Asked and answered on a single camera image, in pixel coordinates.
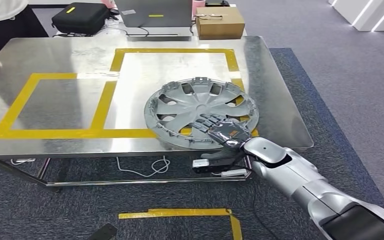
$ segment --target pink object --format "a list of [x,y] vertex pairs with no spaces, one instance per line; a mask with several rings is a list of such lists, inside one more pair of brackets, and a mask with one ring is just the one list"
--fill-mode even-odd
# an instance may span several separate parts
[[197,14],[197,8],[205,7],[205,0],[192,0],[192,18]]
[[116,7],[116,3],[114,0],[100,0],[105,6],[109,9],[113,9]]

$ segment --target person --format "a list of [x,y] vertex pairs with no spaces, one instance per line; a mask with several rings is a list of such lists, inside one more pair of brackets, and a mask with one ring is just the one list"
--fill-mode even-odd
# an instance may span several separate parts
[[0,0],[0,50],[13,38],[49,37],[28,0]]

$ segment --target yellow tape square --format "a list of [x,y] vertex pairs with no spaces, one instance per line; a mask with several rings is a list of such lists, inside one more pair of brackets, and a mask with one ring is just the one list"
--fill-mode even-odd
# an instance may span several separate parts
[[[238,75],[239,66],[233,49],[225,48],[119,48],[115,50],[110,71],[119,72],[127,53],[216,53],[224,54],[227,68],[232,75],[232,83],[245,91],[242,79]],[[98,138],[155,138],[148,128],[140,129],[104,129],[108,110],[117,85],[116,81],[107,81],[102,91],[98,106],[89,129],[11,129],[13,123],[23,110],[29,97],[40,80],[77,79],[77,73],[32,73],[0,121],[0,139],[98,139]],[[253,136],[258,136],[256,129]]]

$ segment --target yellow label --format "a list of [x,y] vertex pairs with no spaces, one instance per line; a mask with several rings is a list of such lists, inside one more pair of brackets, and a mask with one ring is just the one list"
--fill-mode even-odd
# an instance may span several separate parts
[[70,8],[66,13],[71,13],[74,9],[76,9],[76,7],[75,6],[73,6],[72,8]]

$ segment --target white cable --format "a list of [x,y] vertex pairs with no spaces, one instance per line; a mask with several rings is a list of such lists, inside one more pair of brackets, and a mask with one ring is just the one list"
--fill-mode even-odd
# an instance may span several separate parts
[[11,164],[12,165],[20,165],[20,164],[23,164],[23,163],[27,163],[27,162],[29,162],[29,160],[32,160],[32,159],[35,159],[35,158],[29,158],[29,159],[27,159],[25,161],[21,161],[21,162],[15,163],[14,160],[11,158]]
[[[128,170],[128,169],[122,169],[120,167],[120,161],[119,161],[119,157],[117,156],[117,166],[118,166],[118,170],[122,171],[122,172],[129,172],[129,173],[134,173],[134,174],[137,174],[137,175],[140,175],[142,177],[145,177],[145,178],[149,178],[149,177],[152,177],[154,176],[155,174],[163,174],[163,173],[166,173],[168,170],[169,170],[169,165],[170,165],[170,160],[166,159],[166,156],[163,156],[162,159],[160,160],[156,160],[154,161],[152,164],[151,164],[151,168],[152,170],[154,170],[153,173],[151,173],[150,175],[144,175],[140,172],[137,172],[137,171],[133,171],[133,170]],[[155,169],[154,165],[158,162],[161,162],[161,161],[164,161],[165,165],[163,167],[161,167],[160,169]]]

